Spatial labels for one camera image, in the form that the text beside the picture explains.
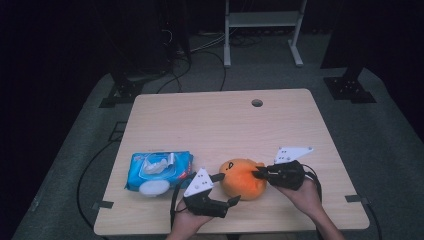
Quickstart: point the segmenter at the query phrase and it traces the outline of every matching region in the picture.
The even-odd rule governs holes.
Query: dark background
[[[116,0],[96,5],[92,1],[0,0],[1,239],[13,235],[97,81],[117,65],[131,68],[130,63],[137,63],[139,68],[158,70],[169,60],[163,49],[148,46],[160,38],[151,34],[159,30],[154,26],[163,26],[162,20],[175,9],[156,11],[154,1],[128,0],[127,4],[131,2],[140,11],[131,16],[141,19],[143,34],[149,36],[141,38],[146,42],[139,46],[144,48],[133,48],[131,29],[123,24],[130,15],[122,14],[126,8],[118,8]],[[234,11],[244,3],[232,2]],[[384,81],[423,139],[424,52],[419,27],[424,23],[423,4],[418,0],[342,3],[308,2],[302,31],[333,30],[322,67],[363,61]],[[257,1],[251,10],[296,9],[298,4]],[[223,0],[187,0],[187,7],[191,34],[223,30]],[[131,55],[136,49],[142,58]]]

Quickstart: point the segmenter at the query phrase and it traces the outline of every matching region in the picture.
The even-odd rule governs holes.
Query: table top
[[[190,151],[193,170],[206,167],[213,175],[233,158],[272,165],[280,146],[314,148],[298,160],[316,171],[323,187],[323,206],[339,229],[369,226],[361,203],[345,199],[356,191],[311,93],[281,89],[138,96],[103,197],[113,207],[100,208],[94,231],[98,235],[170,232],[172,190],[148,198],[124,188],[133,153]],[[209,197],[229,198],[219,184]],[[240,201],[225,218],[213,219],[199,233],[314,229],[310,219],[268,185],[261,197]]]

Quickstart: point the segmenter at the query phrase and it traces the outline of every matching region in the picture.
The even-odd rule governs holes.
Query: wet wipes package
[[[159,195],[191,174],[192,163],[189,151],[134,153],[125,188],[143,195]]]

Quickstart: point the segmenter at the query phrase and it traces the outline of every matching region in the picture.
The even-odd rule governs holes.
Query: shelf leg
[[[297,67],[303,66],[303,61],[302,61],[302,58],[300,57],[299,51],[297,50],[296,44],[299,38],[300,27],[302,26],[303,16],[305,15],[306,3],[307,3],[307,0],[303,0],[301,3],[299,15],[297,16],[296,27],[294,29],[293,39],[290,39],[288,41],[290,46],[290,51],[292,52],[292,55]]]
[[[225,1],[225,43],[224,43],[224,66],[229,68],[231,66],[231,53],[230,53],[230,2]]]

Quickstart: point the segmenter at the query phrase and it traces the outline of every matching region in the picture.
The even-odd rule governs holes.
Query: round hole
[[[262,107],[262,105],[264,105],[264,103],[261,100],[259,100],[259,99],[253,99],[252,105],[254,107]]]

